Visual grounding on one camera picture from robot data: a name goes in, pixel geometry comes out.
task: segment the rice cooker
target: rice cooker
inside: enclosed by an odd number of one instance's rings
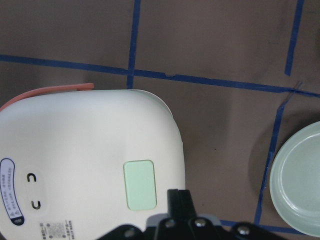
[[[0,108],[5,239],[145,229],[149,216],[167,212],[167,190],[185,189],[183,143],[167,105],[143,90],[92,88],[40,88]]]

